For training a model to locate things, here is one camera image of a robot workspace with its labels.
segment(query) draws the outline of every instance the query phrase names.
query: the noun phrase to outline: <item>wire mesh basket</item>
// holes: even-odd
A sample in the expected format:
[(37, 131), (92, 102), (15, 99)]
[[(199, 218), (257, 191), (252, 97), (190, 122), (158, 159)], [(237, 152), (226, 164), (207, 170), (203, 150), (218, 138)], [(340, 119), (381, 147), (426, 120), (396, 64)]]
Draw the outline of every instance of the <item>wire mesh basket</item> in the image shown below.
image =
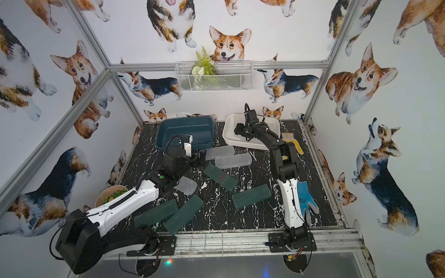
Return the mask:
[(215, 62), (216, 75), (191, 74), (194, 62), (178, 62), (176, 73), (182, 92), (247, 91), (252, 89), (252, 61)]

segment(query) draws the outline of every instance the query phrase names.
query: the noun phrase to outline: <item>black marble tabletop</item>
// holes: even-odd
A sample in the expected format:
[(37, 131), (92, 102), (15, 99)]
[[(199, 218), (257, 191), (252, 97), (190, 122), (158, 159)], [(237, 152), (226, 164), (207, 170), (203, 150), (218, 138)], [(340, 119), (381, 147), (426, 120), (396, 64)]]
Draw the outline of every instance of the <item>black marble tabletop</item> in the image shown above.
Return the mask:
[[(143, 174), (149, 174), (162, 162), (162, 153), (155, 145), (156, 133), (159, 124), (145, 124), (139, 141), (132, 156), (129, 158), (128, 167), (123, 175), (121, 184), (127, 188), (136, 185), (138, 178)], [(224, 122), (215, 122), (215, 138), (213, 147), (226, 145), (223, 139)], [(312, 226), (336, 226), (336, 220), (328, 203), (328, 198), (321, 184), (314, 162), (309, 153), (306, 141), (303, 137), (300, 125), (297, 121), (281, 121), (281, 132), (294, 133), (295, 139), (300, 143), (304, 151), (303, 155), (298, 155), (297, 166), (299, 180), (307, 181), (309, 192), (320, 208), (318, 215), (313, 214)], [(238, 179), (238, 185), (233, 191), (237, 193), (261, 184), (269, 185), (272, 197), (268, 201), (263, 201), (243, 209), (236, 210), (231, 194), (213, 180), (202, 173), (205, 166), (190, 168), (184, 176), (194, 180), (198, 184), (195, 192), (203, 201), (203, 208), (192, 218), (192, 220), (182, 229), (183, 231), (199, 230), (236, 230), (236, 229), (269, 229), (284, 227), (284, 206), (281, 191), (276, 180), (271, 176), (269, 151), (258, 149), (246, 149), (235, 147), (235, 154), (249, 153), (252, 156), (250, 166), (225, 169), (225, 171)], [(172, 189), (170, 192), (160, 196), (156, 201), (151, 202), (133, 215), (149, 210), (159, 204), (175, 198), (178, 206), (181, 207), (189, 196)], [(132, 216), (122, 220), (114, 230), (128, 230), (134, 227)], [(166, 231), (163, 223), (157, 223), (152, 227), (157, 232)]]

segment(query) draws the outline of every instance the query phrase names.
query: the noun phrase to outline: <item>tricolor corgi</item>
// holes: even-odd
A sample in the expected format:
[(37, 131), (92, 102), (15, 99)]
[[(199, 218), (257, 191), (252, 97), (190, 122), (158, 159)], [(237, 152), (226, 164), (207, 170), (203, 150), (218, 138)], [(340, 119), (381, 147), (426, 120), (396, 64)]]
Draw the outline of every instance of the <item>tricolor corgi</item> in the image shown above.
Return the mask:
[(362, 109), (371, 99), (379, 86), (393, 81), (397, 76), (396, 68), (381, 68), (374, 61), (372, 45), (366, 48), (360, 68), (353, 74), (335, 73), (326, 84), (326, 92), (337, 103), (335, 114), (347, 114), (346, 121), (351, 124), (351, 117)]
[(351, 55), (352, 44), (369, 25), (381, 1), (382, 0), (362, 0), (362, 6), (359, 10), (360, 16), (356, 21), (354, 21), (348, 35), (349, 37), (347, 38), (348, 44), (346, 45), (345, 50), (347, 56)]
[(416, 211), (387, 168), (390, 156), (402, 155), (392, 140), (392, 136), (400, 128), (390, 129), (379, 125), (374, 118), (368, 129), (369, 140), (357, 156), (357, 171), (354, 171), (355, 178), (352, 182), (363, 183), (388, 211), (386, 222), (377, 219), (382, 228), (402, 235), (414, 235), (419, 231)]
[(276, 110), (269, 110), (266, 106), (263, 106), (263, 115), (269, 118), (281, 119), (281, 113), (283, 113), (284, 105)]
[(210, 37), (216, 45), (215, 53), (210, 56), (213, 61), (244, 60), (244, 46), (249, 42), (252, 31), (244, 29), (236, 36), (224, 35), (212, 26), (209, 27)]
[(187, 113), (187, 112), (179, 112), (176, 113), (176, 117), (181, 118), (181, 117), (210, 117), (212, 118), (212, 120), (216, 121), (218, 119), (218, 115), (216, 114), (212, 114), (212, 115), (202, 115), (202, 114), (191, 114), (191, 113)]
[(78, 172), (91, 175), (85, 153), (78, 147), (65, 151), (36, 190), (20, 194), (0, 219), (0, 235), (34, 237), (48, 232), (68, 215)]
[(445, 251), (437, 249), (426, 254), (426, 264), (434, 278), (445, 277)]
[(151, 113), (150, 111), (144, 110), (145, 115), (148, 116), (149, 123), (160, 123), (167, 119), (166, 110), (162, 108), (158, 113)]
[[(92, 11), (102, 21), (109, 21), (110, 15), (106, 13), (102, 6), (103, 0), (75, 0), (81, 11)], [(57, 22), (51, 16), (51, 5), (56, 7), (63, 7), (61, 0), (25, 0), (26, 4), (31, 10), (40, 17), (45, 24), (56, 33), (60, 33), (60, 28), (57, 27)]]
[(40, 118), (41, 111), (32, 100), (39, 89), (47, 96), (57, 92), (56, 87), (46, 84), (40, 77), (26, 48), (0, 19), (0, 105), (15, 113), (23, 108), (32, 121)]
[[(269, 61), (276, 61), (277, 56), (278, 54)], [(264, 75), (264, 90), (271, 95), (272, 103), (276, 103), (279, 97), (299, 91), (303, 91), (302, 98), (306, 98), (315, 89), (318, 81), (318, 77), (314, 75), (286, 75), (283, 69), (258, 69), (258, 71)]]
[(117, 163), (114, 165), (113, 170), (111, 170), (110, 178), (108, 179), (108, 181), (106, 183), (106, 187), (116, 185), (117, 179), (119, 178), (119, 176), (121, 175), (121, 173), (124, 169), (124, 164), (125, 164), (126, 159), (127, 159), (127, 156), (126, 156), (125, 150), (123, 149), (121, 151), (121, 155), (120, 155), (119, 159), (117, 160)]
[[(73, 95), (74, 105), (97, 77), (96, 69), (88, 60), (85, 44), (78, 40), (76, 54), (68, 58), (51, 55), (51, 59), (59, 68), (73, 77), (73, 81), (76, 84)], [(106, 89), (103, 88), (74, 123), (74, 127), (80, 136), (85, 139), (90, 138), (99, 127), (97, 121), (99, 121), (100, 117), (108, 118), (110, 116), (110, 111), (106, 110), (108, 101), (113, 101), (113, 96), (109, 96)]]
[(150, 106), (154, 105), (153, 100), (169, 93), (177, 95), (176, 100), (181, 100), (182, 92), (179, 89), (178, 80), (173, 77), (160, 79), (146, 79), (142, 77), (139, 72), (117, 73), (128, 89), (137, 97), (140, 97), (145, 102), (149, 102)]
[[(238, 0), (225, 0), (227, 11), (231, 16), (236, 16), (238, 14), (238, 7), (236, 2)], [(295, 9), (292, 7), (292, 4), (295, 0), (260, 0), (261, 2), (268, 4), (270, 6), (280, 6), (281, 11), (285, 17), (291, 16)]]
[(161, 40), (167, 41), (168, 52), (175, 52), (176, 40), (185, 39), (188, 47), (195, 48), (192, 39), (195, 18), (193, 0), (148, 0), (148, 17)]
[(340, 27), (343, 23), (343, 18), (348, 9), (349, 0), (338, 0), (331, 12), (331, 19), (329, 21), (329, 35), (333, 38), (333, 42), (328, 46), (328, 49), (332, 49), (335, 39), (337, 38)]
[(320, 154), (321, 162), (323, 163), (322, 168), (326, 170), (329, 180), (331, 181), (332, 188), (334, 189), (335, 196), (341, 205), (349, 205), (350, 203), (357, 201), (357, 196), (350, 193), (348, 189), (346, 189), (346, 185), (344, 183), (344, 172), (340, 174), (340, 177), (336, 181), (331, 173), (331, 170), (329, 169), (328, 162), (326, 161), (323, 152), (318, 150), (318, 153)]
[(433, 35), (437, 49), (442, 56), (445, 56), (444, 19), (444, 0), (410, 0), (402, 13), (399, 25), (394, 33), (393, 42), (399, 44), (409, 28), (425, 21), (427, 31)]

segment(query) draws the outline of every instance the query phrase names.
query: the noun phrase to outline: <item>blue glove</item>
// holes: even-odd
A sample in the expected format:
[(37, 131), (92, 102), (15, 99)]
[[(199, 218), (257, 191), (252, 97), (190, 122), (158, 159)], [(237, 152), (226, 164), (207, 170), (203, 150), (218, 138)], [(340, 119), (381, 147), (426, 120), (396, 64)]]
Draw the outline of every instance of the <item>blue glove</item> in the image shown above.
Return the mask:
[(306, 223), (308, 225), (312, 225), (311, 214), (309, 213), (309, 207), (311, 207), (312, 211), (315, 214), (319, 214), (320, 209), (315, 203), (314, 198), (312, 198), (312, 195), (309, 193), (309, 188), (307, 187), (307, 181), (303, 182), (297, 181), (297, 192), (303, 219), (306, 219)]

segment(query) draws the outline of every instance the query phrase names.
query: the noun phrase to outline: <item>dark teal plastic bin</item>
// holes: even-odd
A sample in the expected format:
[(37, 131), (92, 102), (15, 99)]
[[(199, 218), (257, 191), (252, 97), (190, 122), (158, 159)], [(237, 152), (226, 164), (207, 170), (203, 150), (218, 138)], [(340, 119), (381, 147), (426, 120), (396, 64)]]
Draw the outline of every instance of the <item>dark teal plastic bin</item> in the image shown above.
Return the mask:
[[(213, 120), (210, 117), (184, 117), (168, 119), (159, 125), (156, 148), (164, 151), (168, 140), (175, 134), (193, 135), (192, 150), (209, 149), (213, 145)], [(179, 138), (173, 139), (169, 147), (179, 147)]]

